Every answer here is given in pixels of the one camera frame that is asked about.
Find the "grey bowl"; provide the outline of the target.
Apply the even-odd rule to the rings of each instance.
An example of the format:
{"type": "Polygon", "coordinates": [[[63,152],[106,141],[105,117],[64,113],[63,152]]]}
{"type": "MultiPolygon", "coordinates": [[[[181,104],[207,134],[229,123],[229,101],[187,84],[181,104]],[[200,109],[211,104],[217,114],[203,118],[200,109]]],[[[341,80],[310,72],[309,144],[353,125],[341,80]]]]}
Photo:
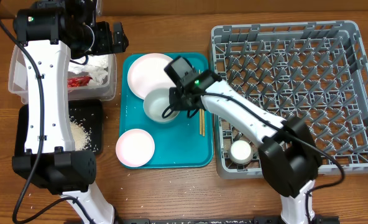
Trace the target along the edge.
{"type": "Polygon", "coordinates": [[[172,111],[169,109],[166,112],[166,118],[162,118],[162,113],[170,105],[169,103],[169,89],[159,88],[152,90],[144,98],[144,112],[148,118],[157,123],[169,123],[173,121],[179,114],[179,111],[172,111]]]}

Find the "small pink bowl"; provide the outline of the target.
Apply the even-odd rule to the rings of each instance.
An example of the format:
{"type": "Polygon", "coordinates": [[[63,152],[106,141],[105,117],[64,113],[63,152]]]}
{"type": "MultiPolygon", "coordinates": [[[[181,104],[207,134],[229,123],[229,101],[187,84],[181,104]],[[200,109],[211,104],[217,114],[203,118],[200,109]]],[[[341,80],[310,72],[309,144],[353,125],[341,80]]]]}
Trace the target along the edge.
{"type": "Polygon", "coordinates": [[[153,137],[143,129],[130,129],[116,143],[116,156],[127,167],[141,167],[148,163],[155,152],[153,137]]]}

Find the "white cup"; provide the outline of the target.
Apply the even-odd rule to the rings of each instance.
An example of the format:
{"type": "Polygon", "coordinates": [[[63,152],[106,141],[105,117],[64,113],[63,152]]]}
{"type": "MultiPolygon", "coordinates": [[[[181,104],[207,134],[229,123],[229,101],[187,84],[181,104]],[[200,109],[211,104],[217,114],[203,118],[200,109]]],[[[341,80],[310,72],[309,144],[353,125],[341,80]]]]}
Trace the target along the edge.
{"type": "Polygon", "coordinates": [[[236,164],[248,164],[254,155],[251,145],[244,140],[237,140],[231,144],[228,150],[230,160],[236,164]]]}

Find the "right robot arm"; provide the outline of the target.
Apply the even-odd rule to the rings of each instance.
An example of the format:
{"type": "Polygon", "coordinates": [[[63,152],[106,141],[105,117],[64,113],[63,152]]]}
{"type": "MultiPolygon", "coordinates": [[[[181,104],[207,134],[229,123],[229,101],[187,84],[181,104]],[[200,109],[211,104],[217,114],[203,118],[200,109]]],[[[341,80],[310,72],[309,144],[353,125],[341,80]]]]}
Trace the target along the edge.
{"type": "Polygon", "coordinates": [[[327,158],[341,173],[344,169],[326,152],[318,149],[308,126],[299,118],[269,113],[238,94],[227,81],[211,70],[200,73],[183,57],[164,68],[174,86],[169,89],[169,105],[162,117],[174,111],[205,110],[222,117],[244,134],[256,147],[262,175],[281,196],[282,211],[272,223],[339,223],[338,217],[317,215],[312,209],[313,192],[322,159],[327,158]]]}

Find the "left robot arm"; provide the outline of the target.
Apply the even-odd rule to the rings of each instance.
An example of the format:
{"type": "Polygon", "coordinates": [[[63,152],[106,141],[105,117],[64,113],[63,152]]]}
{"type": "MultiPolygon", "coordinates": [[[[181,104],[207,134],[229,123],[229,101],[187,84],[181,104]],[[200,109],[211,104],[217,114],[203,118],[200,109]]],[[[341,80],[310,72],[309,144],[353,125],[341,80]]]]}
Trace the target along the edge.
{"type": "Polygon", "coordinates": [[[75,148],[68,109],[70,61],[122,53],[129,45],[121,23],[97,21],[100,10],[100,1],[37,1],[17,12],[6,34],[25,60],[28,125],[12,168],[27,185],[68,202],[83,223],[119,223],[96,185],[94,153],[75,148]]]}

